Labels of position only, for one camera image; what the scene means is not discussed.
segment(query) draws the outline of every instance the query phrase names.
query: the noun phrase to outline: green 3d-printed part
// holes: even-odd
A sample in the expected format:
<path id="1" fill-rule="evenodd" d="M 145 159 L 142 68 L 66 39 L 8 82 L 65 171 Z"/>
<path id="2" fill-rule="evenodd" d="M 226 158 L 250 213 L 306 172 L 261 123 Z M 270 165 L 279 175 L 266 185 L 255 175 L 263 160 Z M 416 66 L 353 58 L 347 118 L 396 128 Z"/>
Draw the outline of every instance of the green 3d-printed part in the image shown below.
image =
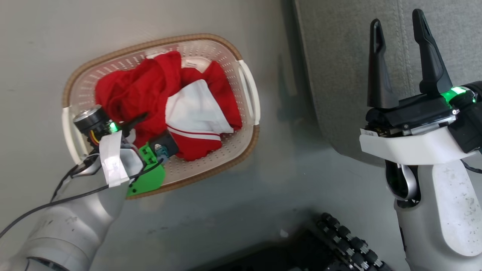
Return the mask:
<path id="1" fill-rule="evenodd" d="M 149 142 L 147 142 L 145 146 L 141 147 L 139 152 L 142 159 L 144 159 L 147 164 L 144 170 L 147 170 L 158 163 L 156 154 L 152 152 L 151 148 L 149 147 Z M 165 177 L 166 172 L 164 171 L 164 166 L 158 166 L 151 172 L 140 176 L 137 181 L 132 183 L 127 191 L 127 196 L 134 196 L 140 193 L 156 190 L 161 187 Z"/>

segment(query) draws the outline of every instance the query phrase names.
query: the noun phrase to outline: white stripe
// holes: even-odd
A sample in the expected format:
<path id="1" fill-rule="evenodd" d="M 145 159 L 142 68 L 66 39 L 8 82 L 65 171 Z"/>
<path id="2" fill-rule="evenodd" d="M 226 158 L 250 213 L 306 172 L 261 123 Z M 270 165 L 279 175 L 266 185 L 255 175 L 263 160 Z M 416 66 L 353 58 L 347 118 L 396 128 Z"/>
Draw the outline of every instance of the white stripe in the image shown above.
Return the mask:
<path id="1" fill-rule="evenodd" d="M 180 136 L 184 136 L 184 137 L 221 141 L 221 137 L 219 135 L 188 134 L 188 133 L 180 132 L 178 130 L 174 130 L 174 129 L 169 128 L 169 127 L 167 127 L 167 130 L 169 130 L 169 132 L 171 132 L 172 134 L 176 134 L 176 135 L 180 135 Z"/>
<path id="2" fill-rule="evenodd" d="M 183 129 L 179 129 L 177 128 L 176 126 L 174 125 L 171 125 L 170 123 L 166 123 L 167 124 L 167 129 L 173 129 L 175 131 L 177 131 L 177 133 L 186 133 L 186 134 L 189 134 L 189 133 L 193 133 L 193 134 L 212 134 L 212 135 L 217 135 L 215 132 L 213 131 L 203 131 L 203 130 L 192 130 L 192 131 L 186 131 L 186 130 L 183 130 Z"/>

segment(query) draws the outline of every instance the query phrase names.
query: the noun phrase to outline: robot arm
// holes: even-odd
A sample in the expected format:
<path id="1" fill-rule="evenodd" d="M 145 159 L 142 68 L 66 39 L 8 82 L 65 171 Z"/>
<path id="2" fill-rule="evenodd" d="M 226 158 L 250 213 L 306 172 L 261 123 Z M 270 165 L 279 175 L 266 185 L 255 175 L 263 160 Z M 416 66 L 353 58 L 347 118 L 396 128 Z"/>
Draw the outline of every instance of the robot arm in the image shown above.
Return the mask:
<path id="1" fill-rule="evenodd" d="M 121 142 L 126 143 L 128 130 L 136 121 L 125 124 L 127 132 L 122 131 Z M 98 174 L 102 155 L 99 153 L 102 149 L 100 139 L 118 132 L 118 127 L 100 106 L 83 111 L 74 118 L 74 123 L 88 136 L 94 151 L 69 172 L 74 180 L 59 184 L 53 202 L 44 209 L 27 241 L 15 257 L 0 263 L 0 271 L 87 271 L 110 225 L 119 216 L 129 182 L 108 187 L 103 174 Z M 132 180 L 165 163 L 167 158 L 164 155 L 160 162 L 151 161 L 157 164 L 146 169 L 137 150 L 119 148 L 120 161 Z"/>
<path id="2" fill-rule="evenodd" d="M 381 24 L 372 22 L 368 125 L 364 152 L 386 161 L 406 261 L 412 271 L 480 271 L 482 209 L 462 158 L 482 147 L 482 82 L 453 87 L 421 10 L 413 12 L 420 45 L 421 94 L 391 92 Z"/>

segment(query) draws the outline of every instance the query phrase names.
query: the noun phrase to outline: laundry basket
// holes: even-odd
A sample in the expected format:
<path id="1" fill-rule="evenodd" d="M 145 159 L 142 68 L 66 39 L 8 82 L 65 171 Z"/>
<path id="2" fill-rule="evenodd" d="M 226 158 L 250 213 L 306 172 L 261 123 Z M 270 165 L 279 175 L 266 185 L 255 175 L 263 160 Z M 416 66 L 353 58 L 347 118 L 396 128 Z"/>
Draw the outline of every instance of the laundry basket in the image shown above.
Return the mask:
<path id="1" fill-rule="evenodd" d="M 74 126 L 72 119 L 95 104 L 95 86 L 103 76 L 116 70 L 133 69 L 147 56 L 178 51 L 182 67 L 199 71 L 217 61 L 224 70 L 233 90 L 243 123 L 242 129 L 222 138 L 222 148 L 206 157 L 186 162 L 176 156 L 164 165 L 166 178 L 161 188 L 131 196 L 140 198 L 173 190 L 216 175 L 244 159 L 253 151 L 259 134 L 260 105 L 256 85 L 248 66 L 238 50 L 227 40 L 212 34 L 173 37 L 135 45 L 96 58 L 79 67 L 68 79 L 62 99 L 64 136 L 75 163 L 91 150 L 86 138 Z"/>

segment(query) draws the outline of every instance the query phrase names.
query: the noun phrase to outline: white tape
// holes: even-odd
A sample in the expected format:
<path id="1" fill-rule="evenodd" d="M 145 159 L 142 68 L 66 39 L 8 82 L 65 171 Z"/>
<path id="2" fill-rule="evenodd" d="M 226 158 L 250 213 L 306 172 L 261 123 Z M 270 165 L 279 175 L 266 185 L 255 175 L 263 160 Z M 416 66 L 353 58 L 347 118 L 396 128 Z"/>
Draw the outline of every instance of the white tape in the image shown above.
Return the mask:
<path id="1" fill-rule="evenodd" d="M 105 135 L 99 143 L 100 163 L 109 187 L 121 185 L 129 180 L 121 161 L 122 131 Z"/>
<path id="2" fill-rule="evenodd" d="M 365 129 L 362 129 L 362 128 L 360 128 L 360 134 L 362 134 L 362 135 L 367 135 L 367 136 L 375 136 L 375 137 L 378 137 L 377 132 L 365 130 Z"/>

